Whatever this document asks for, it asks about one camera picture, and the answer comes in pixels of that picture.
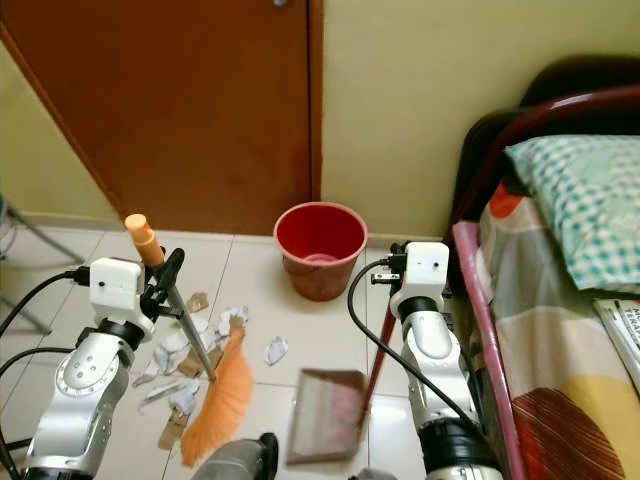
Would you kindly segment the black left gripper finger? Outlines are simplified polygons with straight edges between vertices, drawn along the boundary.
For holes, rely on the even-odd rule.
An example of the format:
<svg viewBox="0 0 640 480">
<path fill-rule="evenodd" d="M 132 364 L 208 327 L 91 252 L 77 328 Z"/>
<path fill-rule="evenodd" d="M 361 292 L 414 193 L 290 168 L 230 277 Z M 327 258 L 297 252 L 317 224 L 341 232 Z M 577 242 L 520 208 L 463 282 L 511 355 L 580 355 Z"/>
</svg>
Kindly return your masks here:
<svg viewBox="0 0 640 480">
<path fill-rule="evenodd" d="M 157 292 L 164 293 L 166 297 L 180 297 L 177 280 L 184 260 L 186 260 L 186 252 L 183 248 L 174 248 L 166 256 L 163 264 L 157 268 Z"/>
</svg>

